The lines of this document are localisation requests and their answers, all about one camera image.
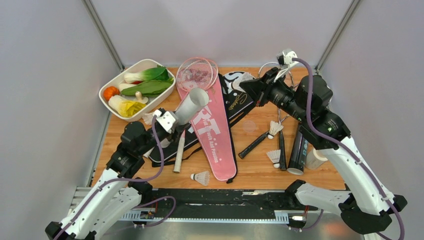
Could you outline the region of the white shuttlecock tube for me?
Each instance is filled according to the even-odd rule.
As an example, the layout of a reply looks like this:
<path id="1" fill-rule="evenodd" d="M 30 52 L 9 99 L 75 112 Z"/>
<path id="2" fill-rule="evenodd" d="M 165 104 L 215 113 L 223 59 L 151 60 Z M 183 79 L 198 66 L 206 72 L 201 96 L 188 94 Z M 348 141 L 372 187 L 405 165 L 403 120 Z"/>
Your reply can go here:
<path id="1" fill-rule="evenodd" d="M 209 103 L 208 93 L 201 88 L 192 89 L 181 101 L 174 114 L 178 125 L 189 123 Z"/>

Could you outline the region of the white shuttlecock front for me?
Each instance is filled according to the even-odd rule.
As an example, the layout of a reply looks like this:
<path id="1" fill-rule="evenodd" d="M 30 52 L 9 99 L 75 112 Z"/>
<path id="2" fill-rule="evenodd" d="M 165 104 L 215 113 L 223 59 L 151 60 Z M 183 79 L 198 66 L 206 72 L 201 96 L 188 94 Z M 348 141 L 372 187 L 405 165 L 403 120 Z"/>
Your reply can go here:
<path id="1" fill-rule="evenodd" d="M 210 182 L 210 172 L 203 171 L 199 173 L 192 173 L 190 175 L 190 179 L 206 187 L 209 185 L 209 182 Z"/>

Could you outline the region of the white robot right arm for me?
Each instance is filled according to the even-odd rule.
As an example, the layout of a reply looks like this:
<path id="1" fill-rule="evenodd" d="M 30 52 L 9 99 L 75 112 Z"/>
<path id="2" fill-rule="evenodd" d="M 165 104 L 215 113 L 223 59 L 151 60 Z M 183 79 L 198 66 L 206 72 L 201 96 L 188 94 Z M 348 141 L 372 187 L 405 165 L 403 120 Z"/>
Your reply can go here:
<path id="1" fill-rule="evenodd" d="M 333 191 L 296 180 L 285 195 L 286 205 L 298 209 L 313 206 L 341 217 L 353 231 L 382 235 L 396 217 L 405 227 L 400 212 L 407 205 L 402 195 L 393 194 L 376 177 L 360 154 L 344 121 L 328 109 L 333 96 L 326 81 L 309 72 L 297 88 L 287 86 L 276 67 L 262 77 L 236 80 L 232 87 L 246 93 L 261 107 L 272 103 L 299 122 L 303 137 L 339 172 L 348 189 Z"/>

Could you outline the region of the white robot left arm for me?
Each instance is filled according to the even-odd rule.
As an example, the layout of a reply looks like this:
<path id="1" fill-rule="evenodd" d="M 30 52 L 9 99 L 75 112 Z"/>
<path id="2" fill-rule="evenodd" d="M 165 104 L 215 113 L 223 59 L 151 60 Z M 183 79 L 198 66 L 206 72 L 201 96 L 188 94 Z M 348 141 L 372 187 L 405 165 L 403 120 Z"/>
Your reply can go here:
<path id="1" fill-rule="evenodd" d="M 139 121 L 128 123 L 120 137 L 120 144 L 112 154 L 100 178 L 80 204 L 61 221 L 50 222 L 45 233 L 50 240 L 98 240 L 126 212 L 147 207 L 153 193 L 147 190 L 149 181 L 162 173 L 165 160 L 161 142 L 174 141 L 189 124 L 180 124 L 172 112 L 154 116 L 151 128 Z M 158 147 L 161 157 L 156 174 L 136 178 L 144 165 L 143 155 Z"/>

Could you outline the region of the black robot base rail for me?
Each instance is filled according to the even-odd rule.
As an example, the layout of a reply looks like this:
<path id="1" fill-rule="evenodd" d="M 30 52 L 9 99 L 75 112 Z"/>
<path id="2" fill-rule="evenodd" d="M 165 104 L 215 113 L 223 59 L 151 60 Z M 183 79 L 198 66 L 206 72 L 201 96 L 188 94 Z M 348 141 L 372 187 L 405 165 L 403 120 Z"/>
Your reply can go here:
<path id="1" fill-rule="evenodd" d="M 140 205 L 154 217 L 199 221 L 277 220 L 280 213 L 303 220 L 320 211 L 284 190 L 145 187 Z"/>

